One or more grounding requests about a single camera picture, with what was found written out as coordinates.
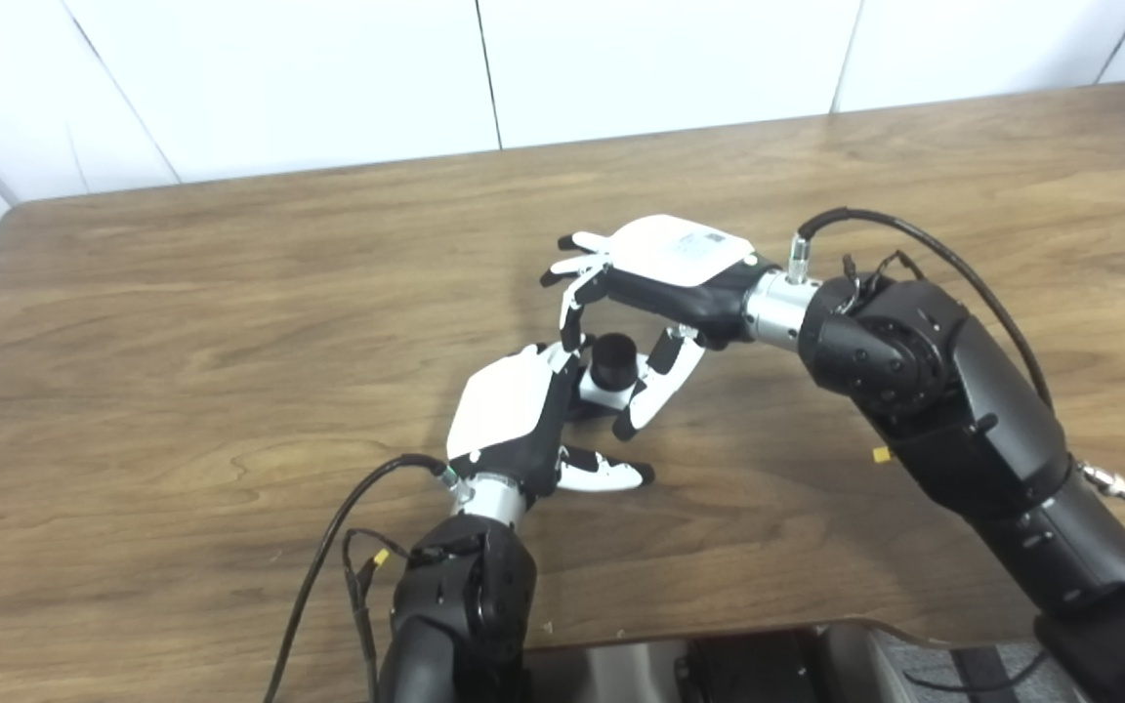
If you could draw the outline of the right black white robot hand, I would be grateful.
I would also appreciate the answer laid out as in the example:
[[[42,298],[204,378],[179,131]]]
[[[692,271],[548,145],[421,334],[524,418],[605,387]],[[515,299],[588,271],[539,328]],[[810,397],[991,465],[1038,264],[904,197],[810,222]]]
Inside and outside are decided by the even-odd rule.
[[[568,351],[579,346],[582,310],[597,301],[668,321],[613,420],[621,441],[660,413],[706,352],[754,342],[746,303],[777,271],[750,241],[665,214],[636,219],[609,236],[577,231],[560,237],[558,247],[568,258],[549,265],[539,283],[567,285],[559,328]]]

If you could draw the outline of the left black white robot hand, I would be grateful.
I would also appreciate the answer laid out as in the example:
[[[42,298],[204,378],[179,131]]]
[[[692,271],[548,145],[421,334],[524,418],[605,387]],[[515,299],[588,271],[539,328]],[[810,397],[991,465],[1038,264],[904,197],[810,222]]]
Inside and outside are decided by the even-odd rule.
[[[528,502],[566,492],[651,485],[652,466],[562,443],[568,424],[615,417],[631,402],[644,357],[630,337],[586,337],[579,351],[534,344],[483,366],[465,384],[446,440],[447,472],[470,497],[483,477]]]

